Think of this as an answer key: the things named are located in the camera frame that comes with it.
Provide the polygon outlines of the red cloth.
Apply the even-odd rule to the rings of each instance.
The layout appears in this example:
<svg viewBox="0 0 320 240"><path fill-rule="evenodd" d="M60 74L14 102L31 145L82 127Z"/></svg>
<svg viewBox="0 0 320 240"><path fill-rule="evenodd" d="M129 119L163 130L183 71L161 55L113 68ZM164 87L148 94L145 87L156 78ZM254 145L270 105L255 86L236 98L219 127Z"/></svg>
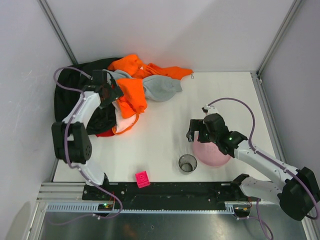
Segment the red cloth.
<svg viewBox="0 0 320 240"><path fill-rule="evenodd" d="M98 138L99 138L99 137L112 137L112 136L114 136L114 135L115 135L115 134L114 134L112 128L109 129L109 130L107 130L107 131L105 131L105 132L96 134L96 136L97 136Z"/></svg>

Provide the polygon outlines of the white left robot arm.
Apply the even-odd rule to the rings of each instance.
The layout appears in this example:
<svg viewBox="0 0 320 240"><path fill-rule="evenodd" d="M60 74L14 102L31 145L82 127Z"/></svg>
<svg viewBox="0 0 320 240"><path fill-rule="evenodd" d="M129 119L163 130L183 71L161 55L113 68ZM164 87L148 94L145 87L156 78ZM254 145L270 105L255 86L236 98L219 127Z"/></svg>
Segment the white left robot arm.
<svg viewBox="0 0 320 240"><path fill-rule="evenodd" d="M91 159L93 147L89 135L104 133L116 124L113 103L124 94L106 69L94 70L91 75L82 70L79 73L88 79L81 89L57 83L61 89L78 92L79 99L62 121L51 126L54 152L56 158L77 169L88 185L102 186L108 178Z"/></svg>

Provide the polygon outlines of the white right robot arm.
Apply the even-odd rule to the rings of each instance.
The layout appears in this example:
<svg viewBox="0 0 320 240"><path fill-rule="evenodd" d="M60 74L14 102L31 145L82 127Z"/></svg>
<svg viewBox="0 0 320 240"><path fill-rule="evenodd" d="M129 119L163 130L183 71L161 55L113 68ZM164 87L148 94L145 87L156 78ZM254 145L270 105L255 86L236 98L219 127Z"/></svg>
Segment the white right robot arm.
<svg viewBox="0 0 320 240"><path fill-rule="evenodd" d="M245 135L230 131L218 113L191 119L186 137L189 142L214 143L222 154L250 165L268 178L261 181L246 174L238 176L235 182L244 195L277 204L296 221L309 218L311 210L316 212L313 219L319 218L320 188L311 169L298 169L260 151Z"/></svg>

